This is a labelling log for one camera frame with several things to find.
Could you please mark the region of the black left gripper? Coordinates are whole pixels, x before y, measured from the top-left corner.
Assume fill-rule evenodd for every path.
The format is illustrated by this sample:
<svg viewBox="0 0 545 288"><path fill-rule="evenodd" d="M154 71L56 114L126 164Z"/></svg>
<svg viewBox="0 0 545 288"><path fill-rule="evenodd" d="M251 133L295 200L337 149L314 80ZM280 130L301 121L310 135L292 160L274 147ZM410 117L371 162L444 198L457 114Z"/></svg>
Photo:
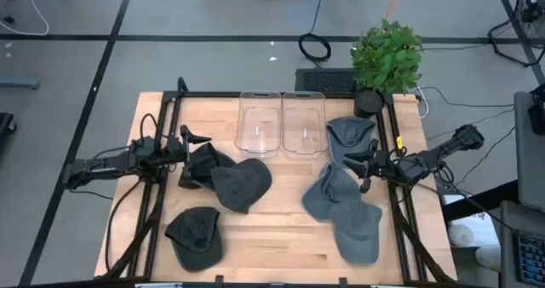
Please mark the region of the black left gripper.
<svg viewBox="0 0 545 288"><path fill-rule="evenodd" d="M182 163L183 168L178 181L178 186L185 189L199 189L200 184L192 179L188 171L190 161L190 144L201 144L211 141L210 137L194 135L185 124L180 127L180 136L176 137L171 133L167 140L167 154L174 161L174 164Z"/></svg>

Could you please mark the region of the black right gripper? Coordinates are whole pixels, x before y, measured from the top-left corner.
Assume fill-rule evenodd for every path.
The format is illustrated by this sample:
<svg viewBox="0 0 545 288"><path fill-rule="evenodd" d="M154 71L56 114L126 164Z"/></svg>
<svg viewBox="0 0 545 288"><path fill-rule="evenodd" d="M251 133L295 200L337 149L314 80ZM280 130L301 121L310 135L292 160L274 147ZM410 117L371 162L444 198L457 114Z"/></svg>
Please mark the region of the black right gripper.
<svg viewBox="0 0 545 288"><path fill-rule="evenodd" d="M361 193L367 193L371 186L371 177L379 177L382 180L391 180L394 178L394 165L390 159L389 151L378 149L379 141L372 139L368 146L368 150L360 153L345 153L344 156L353 161L364 161L357 163L348 160L343 160L344 165L348 167L358 179L363 182L359 188Z"/></svg>

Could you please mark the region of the black baseball cap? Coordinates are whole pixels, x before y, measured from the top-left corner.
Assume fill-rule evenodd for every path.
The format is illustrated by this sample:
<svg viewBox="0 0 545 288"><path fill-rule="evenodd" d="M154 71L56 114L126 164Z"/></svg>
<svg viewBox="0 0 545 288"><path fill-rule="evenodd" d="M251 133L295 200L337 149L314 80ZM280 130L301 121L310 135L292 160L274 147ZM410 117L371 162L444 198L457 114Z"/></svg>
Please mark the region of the black baseball cap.
<svg viewBox="0 0 545 288"><path fill-rule="evenodd" d="M187 176L197 187L214 190L212 170L218 167L233 167L236 162L225 153L217 151L211 143L197 148L187 164Z"/></svg>
<svg viewBox="0 0 545 288"><path fill-rule="evenodd" d="M181 212L167 226L164 235L172 244L179 264L187 272L204 271L222 259L219 215L214 207L193 207Z"/></svg>

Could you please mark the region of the grey baseball cap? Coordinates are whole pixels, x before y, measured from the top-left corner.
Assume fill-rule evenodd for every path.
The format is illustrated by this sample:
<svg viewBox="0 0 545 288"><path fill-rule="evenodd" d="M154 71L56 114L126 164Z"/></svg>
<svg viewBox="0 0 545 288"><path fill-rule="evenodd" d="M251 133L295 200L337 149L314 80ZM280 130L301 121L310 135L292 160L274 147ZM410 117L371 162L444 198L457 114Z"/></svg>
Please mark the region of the grey baseball cap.
<svg viewBox="0 0 545 288"><path fill-rule="evenodd" d="M334 204L356 199L360 199L358 183L342 167L328 163L302 195L301 203L312 219L328 222Z"/></svg>
<svg viewBox="0 0 545 288"><path fill-rule="evenodd" d="M345 168L345 154L365 151L375 126L372 120L358 117L334 118L328 121L326 130L331 163Z"/></svg>
<svg viewBox="0 0 545 288"><path fill-rule="evenodd" d="M380 252L382 209L360 200L334 204L328 210L341 257L351 265L374 264Z"/></svg>

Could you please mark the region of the charcoal baseball cap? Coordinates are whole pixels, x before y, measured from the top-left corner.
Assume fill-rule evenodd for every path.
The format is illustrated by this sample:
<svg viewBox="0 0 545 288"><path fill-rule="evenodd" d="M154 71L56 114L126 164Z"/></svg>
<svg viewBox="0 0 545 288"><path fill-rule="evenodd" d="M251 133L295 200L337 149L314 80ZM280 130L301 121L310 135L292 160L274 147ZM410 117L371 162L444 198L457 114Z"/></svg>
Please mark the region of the charcoal baseball cap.
<svg viewBox="0 0 545 288"><path fill-rule="evenodd" d="M247 158L232 167L216 167L211 176L220 203L241 214L247 214L273 182L270 170L258 158Z"/></svg>

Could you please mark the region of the clear plastic bin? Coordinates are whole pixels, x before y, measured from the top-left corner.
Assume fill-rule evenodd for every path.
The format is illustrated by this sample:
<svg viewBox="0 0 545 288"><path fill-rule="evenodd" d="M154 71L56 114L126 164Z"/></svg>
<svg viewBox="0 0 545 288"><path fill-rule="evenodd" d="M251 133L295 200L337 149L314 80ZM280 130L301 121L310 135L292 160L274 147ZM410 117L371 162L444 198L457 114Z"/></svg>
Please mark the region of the clear plastic bin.
<svg viewBox="0 0 545 288"><path fill-rule="evenodd" d="M328 148L325 97L320 92L286 92L282 98L282 145L288 158L318 158Z"/></svg>
<svg viewBox="0 0 545 288"><path fill-rule="evenodd" d="M281 143L281 94L276 91L244 91L238 100L235 146L247 158L275 157Z"/></svg>

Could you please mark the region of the black floor grille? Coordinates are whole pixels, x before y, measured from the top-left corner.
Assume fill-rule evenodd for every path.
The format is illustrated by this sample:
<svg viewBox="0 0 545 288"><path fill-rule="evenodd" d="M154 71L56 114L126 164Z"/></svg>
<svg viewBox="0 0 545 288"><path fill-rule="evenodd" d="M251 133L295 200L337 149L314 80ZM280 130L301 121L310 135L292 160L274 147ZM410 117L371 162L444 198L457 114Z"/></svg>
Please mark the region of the black floor grille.
<svg viewBox="0 0 545 288"><path fill-rule="evenodd" d="M295 71L295 89L322 94L354 93L356 82L351 68L302 68Z"/></svg>

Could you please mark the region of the green plant in black pot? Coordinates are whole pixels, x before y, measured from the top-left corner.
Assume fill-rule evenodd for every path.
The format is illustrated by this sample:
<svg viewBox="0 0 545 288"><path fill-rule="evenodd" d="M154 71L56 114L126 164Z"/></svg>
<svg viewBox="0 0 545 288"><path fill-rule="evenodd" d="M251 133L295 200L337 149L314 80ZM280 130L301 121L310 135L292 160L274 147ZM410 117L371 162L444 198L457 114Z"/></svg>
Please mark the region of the green plant in black pot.
<svg viewBox="0 0 545 288"><path fill-rule="evenodd" d="M382 111L386 97L407 94L422 75L422 38L410 26L383 19L370 28L351 49L357 88L354 114L370 118Z"/></svg>

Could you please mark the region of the black desk crossbar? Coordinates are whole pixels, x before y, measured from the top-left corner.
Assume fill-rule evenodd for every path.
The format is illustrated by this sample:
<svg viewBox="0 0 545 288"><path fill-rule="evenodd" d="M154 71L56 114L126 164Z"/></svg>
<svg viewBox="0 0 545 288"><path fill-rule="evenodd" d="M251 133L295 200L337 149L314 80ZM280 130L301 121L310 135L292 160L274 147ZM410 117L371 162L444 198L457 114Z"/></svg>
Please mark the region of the black desk crossbar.
<svg viewBox="0 0 545 288"><path fill-rule="evenodd" d="M462 198L455 202L445 204L442 207L443 216L447 222L458 220L499 208L503 201L519 202L519 186L517 180L504 183L482 193L469 196L468 198Z"/></svg>

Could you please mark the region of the person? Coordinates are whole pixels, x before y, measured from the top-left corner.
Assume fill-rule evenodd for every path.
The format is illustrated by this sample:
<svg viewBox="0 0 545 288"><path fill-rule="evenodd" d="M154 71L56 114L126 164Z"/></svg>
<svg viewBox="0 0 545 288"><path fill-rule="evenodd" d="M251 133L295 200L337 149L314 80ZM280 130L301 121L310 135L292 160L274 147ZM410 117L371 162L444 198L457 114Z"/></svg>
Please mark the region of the person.
<svg viewBox="0 0 545 288"><path fill-rule="evenodd" d="M491 216L479 212L447 224L455 248L474 248L476 261L484 268L501 272L501 244Z"/></svg>

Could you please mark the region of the light grey desk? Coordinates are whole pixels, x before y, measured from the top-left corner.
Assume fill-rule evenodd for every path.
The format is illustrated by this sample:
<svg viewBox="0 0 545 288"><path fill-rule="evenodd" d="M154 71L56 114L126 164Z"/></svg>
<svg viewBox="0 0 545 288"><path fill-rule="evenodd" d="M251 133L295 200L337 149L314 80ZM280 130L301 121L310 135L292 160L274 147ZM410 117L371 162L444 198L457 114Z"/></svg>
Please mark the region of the light grey desk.
<svg viewBox="0 0 545 288"><path fill-rule="evenodd" d="M545 211L545 135L532 129L528 113L534 105L531 94L516 92L513 100L519 201Z"/></svg>

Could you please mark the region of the dark grey desk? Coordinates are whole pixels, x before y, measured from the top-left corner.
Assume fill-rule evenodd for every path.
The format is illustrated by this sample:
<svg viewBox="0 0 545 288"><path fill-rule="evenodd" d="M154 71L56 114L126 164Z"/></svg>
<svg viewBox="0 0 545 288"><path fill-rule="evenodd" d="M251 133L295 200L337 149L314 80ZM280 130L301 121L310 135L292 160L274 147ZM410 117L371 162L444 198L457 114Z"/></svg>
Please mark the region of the dark grey desk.
<svg viewBox="0 0 545 288"><path fill-rule="evenodd" d="M519 282L515 271L513 233L523 231L545 235L545 213L510 201L501 202L501 288L539 288Z"/></svg>

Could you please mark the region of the black device on desk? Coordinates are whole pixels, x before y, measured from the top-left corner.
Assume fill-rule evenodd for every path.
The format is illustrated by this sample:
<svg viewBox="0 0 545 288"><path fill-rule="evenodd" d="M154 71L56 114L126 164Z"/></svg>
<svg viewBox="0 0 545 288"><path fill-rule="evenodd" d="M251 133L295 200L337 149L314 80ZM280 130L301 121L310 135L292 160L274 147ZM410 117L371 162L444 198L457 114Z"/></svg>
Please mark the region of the black device on desk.
<svg viewBox="0 0 545 288"><path fill-rule="evenodd" d="M532 131L545 135L545 82L530 92L533 104L527 110Z"/></svg>

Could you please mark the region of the blue-grey table foot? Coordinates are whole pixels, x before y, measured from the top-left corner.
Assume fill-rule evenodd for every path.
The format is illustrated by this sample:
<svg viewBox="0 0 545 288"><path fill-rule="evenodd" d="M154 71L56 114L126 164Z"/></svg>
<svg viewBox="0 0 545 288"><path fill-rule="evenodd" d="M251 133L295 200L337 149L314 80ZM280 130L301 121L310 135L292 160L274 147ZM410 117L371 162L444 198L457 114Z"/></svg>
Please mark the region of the blue-grey table foot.
<svg viewBox="0 0 545 288"><path fill-rule="evenodd" d="M0 87L15 87L38 89L40 87L39 80L32 77L1 77Z"/></svg>

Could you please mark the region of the black chair part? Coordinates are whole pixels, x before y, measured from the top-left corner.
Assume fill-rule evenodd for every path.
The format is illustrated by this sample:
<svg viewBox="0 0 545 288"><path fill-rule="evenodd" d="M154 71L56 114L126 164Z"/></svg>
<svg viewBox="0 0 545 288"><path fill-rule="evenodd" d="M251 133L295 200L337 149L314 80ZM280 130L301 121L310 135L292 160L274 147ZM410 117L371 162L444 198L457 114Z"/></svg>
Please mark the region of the black chair part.
<svg viewBox="0 0 545 288"><path fill-rule="evenodd" d="M0 112L0 149L8 142L10 136L17 130L14 115L8 112Z"/></svg>

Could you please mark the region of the backlit computer keyboard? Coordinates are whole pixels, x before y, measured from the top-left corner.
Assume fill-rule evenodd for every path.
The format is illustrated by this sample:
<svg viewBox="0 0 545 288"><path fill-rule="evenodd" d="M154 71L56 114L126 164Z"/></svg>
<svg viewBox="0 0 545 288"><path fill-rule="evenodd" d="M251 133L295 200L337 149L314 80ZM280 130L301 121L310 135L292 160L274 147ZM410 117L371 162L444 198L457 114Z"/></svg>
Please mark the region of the backlit computer keyboard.
<svg viewBox="0 0 545 288"><path fill-rule="evenodd" d="M515 231L513 253L518 281L545 288L545 235Z"/></svg>

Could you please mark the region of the black standing fan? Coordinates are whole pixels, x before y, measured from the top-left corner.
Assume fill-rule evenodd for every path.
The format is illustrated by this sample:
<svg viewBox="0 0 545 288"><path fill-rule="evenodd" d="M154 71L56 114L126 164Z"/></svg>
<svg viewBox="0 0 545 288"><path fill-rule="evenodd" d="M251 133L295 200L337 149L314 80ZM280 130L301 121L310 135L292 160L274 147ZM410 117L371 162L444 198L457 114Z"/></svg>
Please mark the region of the black standing fan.
<svg viewBox="0 0 545 288"><path fill-rule="evenodd" d="M503 27L513 28L517 39L524 46L540 49L541 53L533 61L523 61L504 54L496 41ZM487 33L494 53L524 67L535 66L545 57L545 0L516 0L508 19L493 26Z"/></svg>

